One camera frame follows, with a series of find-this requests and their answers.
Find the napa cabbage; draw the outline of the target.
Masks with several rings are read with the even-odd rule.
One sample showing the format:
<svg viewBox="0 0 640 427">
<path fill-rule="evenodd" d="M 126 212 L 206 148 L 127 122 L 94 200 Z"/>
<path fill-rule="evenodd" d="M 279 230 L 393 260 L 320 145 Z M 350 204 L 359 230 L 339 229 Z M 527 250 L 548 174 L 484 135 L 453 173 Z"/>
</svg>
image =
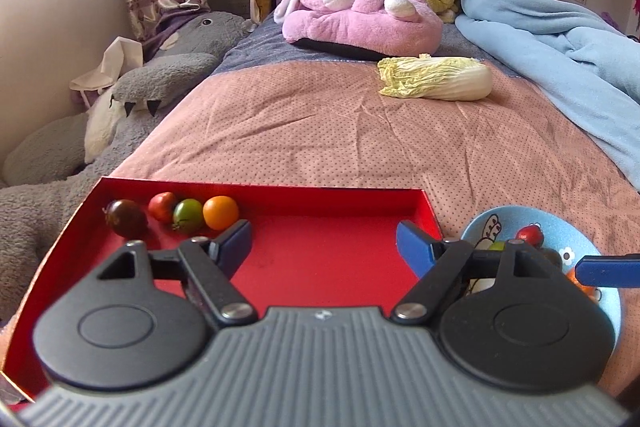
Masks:
<svg viewBox="0 0 640 427">
<path fill-rule="evenodd" d="M 490 68 L 471 57 L 387 57 L 378 62 L 378 73 L 380 93 L 391 98 L 472 102 L 492 91 Z"/>
</svg>

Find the large green tomato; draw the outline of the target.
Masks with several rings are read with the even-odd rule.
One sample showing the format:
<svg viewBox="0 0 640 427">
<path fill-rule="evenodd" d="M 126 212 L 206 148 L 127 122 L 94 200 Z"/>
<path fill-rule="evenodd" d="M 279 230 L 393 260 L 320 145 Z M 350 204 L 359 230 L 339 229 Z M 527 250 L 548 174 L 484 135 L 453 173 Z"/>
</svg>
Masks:
<svg viewBox="0 0 640 427">
<path fill-rule="evenodd" d="M 489 250 L 490 251 L 503 251 L 504 246 L 506 246 L 506 243 L 498 241 L 498 242 L 492 243 L 489 246 Z"/>
</svg>

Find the dark purple tomato in tray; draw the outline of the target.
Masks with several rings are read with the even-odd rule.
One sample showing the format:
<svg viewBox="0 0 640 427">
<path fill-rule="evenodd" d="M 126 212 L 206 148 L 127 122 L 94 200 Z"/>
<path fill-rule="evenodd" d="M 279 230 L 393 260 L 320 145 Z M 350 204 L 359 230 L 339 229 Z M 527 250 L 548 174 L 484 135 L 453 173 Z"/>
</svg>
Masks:
<svg viewBox="0 0 640 427">
<path fill-rule="evenodd" d="M 124 239 L 142 239 L 148 229 L 148 218 L 131 199 L 115 199 L 103 208 L 106 225 Z"/>
</svg>

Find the red strawberry tomato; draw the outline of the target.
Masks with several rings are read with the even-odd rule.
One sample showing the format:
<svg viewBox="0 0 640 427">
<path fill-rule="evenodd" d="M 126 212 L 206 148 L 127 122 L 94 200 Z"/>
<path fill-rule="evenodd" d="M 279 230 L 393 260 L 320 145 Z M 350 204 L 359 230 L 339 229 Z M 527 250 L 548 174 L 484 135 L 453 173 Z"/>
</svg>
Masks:
<svg viewBox="0 0 640 427">
<path fill-rule="evenodd" d="M 531 225 L 525 225 L 525 227 L 520 228 L 516 232 L 515 238 L 521 239 L 521 241 L 535 248 L 540 248 L 544 245 L 544 232 L 538 223 L 532 223 Z"/>
</svg>

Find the grey plush shark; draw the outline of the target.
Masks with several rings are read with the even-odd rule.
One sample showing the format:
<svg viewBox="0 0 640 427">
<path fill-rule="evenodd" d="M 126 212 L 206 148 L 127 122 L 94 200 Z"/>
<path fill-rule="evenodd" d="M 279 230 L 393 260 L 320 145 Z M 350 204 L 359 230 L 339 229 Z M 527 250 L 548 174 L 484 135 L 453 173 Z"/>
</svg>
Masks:
<svg viewBox="0 0 640 427">
<path fill-rule="evenodd" d="M 166 114 L 250 33 L 250 21 L 209 12 L 174 31 L 149 62 L 122 75 L 85 115 L 52 122 L 14 162 L 37 169 L 14 184 L 1 176 L 1 320 L 9 321 L 70 216 Z"/>
</svg>

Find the pink dotted bedspread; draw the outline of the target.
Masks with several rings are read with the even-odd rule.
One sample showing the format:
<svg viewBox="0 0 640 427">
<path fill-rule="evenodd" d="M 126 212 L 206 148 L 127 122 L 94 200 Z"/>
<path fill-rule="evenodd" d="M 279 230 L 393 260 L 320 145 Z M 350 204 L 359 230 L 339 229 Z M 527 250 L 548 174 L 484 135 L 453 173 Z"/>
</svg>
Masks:
<svg viewBox="0 0 640 427">
<path fill-rule="evenodd" d="M 218 70 L 157 117 L 123 119 L 78 176 L 1 193 L 1 313 L 101 176 L 420 188 L 442 231 L 524 205 L 570 221 L 610 255 L 639 248 L 639 195 L 530 81 L 496 72 L 488 98 L 387 98 L 372 65 L 295 61 Z"/>
</svg>

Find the white tote bag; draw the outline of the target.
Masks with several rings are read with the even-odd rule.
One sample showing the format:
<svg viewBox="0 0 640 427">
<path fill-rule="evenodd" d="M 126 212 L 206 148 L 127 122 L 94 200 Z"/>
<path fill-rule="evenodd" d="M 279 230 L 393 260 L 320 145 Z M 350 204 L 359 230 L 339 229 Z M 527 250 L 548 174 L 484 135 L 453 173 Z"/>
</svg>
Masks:
<svg viewBox="0 0 640 427">
<path fill-rule="evenodd" d="M 90 108 L 122 75 L 142 65 L 142 44 L 125 37 L 115 38 L 103 52 L 102 60 L 95 69 L 70 82 L 72 101 Z"/>
</svg>

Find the pink plush rabbit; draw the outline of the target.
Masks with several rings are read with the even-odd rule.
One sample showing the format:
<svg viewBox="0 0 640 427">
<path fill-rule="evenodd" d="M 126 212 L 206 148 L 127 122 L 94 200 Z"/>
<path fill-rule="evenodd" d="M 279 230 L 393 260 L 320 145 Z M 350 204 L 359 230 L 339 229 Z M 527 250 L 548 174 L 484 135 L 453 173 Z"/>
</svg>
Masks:
<svg viewBox="0 0 640 427">
<path fill-rule="evenodd" d="M 432 54 L 444 30 L 426 0 L 282 0 L 273 19 L 294 46 L 368 61 Z"/>
</svg>

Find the dark purple tomato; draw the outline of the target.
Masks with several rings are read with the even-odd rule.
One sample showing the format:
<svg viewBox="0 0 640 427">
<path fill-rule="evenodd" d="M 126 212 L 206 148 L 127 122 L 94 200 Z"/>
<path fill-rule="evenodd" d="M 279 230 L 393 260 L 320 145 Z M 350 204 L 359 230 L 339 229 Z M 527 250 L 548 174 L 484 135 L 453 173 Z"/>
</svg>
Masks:
<svg viewBox="0 0 640 427">
<path fill-rule="evenodd" d="M 124 239 L 142 239 L 148 229 L 148 218 L 131 199 L 115 199 L 103 208 L 106 225 Z"/>
<path fill-rule="evenodd" d="M 560 254 L 551 248 L 541 248 L 540 253 L 558 269 L 562 269 L 563 260 Z"/>
</svg>

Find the small green tomato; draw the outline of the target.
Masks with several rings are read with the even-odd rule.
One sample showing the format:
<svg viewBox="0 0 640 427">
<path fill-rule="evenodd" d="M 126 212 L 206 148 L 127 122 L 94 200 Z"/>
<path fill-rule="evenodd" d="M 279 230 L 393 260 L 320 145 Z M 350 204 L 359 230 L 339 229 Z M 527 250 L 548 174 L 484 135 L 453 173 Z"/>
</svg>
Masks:
<svg viewBox="0 0 640 427">
<path fill-rule="evenodd" d="M 194 198 L 178 202 L 172 214 L 172 228 L 189 234 L 198 231 L 204 223 L 203 205 Z"/>
</svg>

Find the red shallow box tray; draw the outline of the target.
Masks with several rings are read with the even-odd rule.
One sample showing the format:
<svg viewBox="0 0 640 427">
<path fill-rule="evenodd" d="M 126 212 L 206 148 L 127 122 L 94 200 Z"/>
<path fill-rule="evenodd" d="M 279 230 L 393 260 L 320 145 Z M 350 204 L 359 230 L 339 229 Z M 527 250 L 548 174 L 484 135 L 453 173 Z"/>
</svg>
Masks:
<svg viewBox="0 0 640 427">
<path fill-rule="evenodd" d="M 253 245 L 233 284 L 258 312 L 270 306 L 380 306 L 390 309 L 416 274 L 396 251 L 396 228 L 410 220 L 442 231 L 421 190 L 373 190 L 103 178 L 58 236 L 18 309 L 2 373 L 28 399 L 47 386 L 32 349 L 39 315 L 124 241 L 102 213 L 114 199 L 148 205 L 172 192 L 206 202 L 229 196 L 250 221 Z"/>
</svg>

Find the light blue blanket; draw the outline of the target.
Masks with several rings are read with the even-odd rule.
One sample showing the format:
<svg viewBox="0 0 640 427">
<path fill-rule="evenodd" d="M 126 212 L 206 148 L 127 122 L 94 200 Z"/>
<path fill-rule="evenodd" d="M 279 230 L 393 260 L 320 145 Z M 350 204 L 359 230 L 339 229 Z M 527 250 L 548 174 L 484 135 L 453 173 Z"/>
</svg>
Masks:
<svg viewBox="0 0 640 427">
<path fill-rule="evenodd" d="M 639 183 L 639 45 L 561 0 L 461 0 L 456 25 L 532 80 L 632 184 Z"/>
</svg>

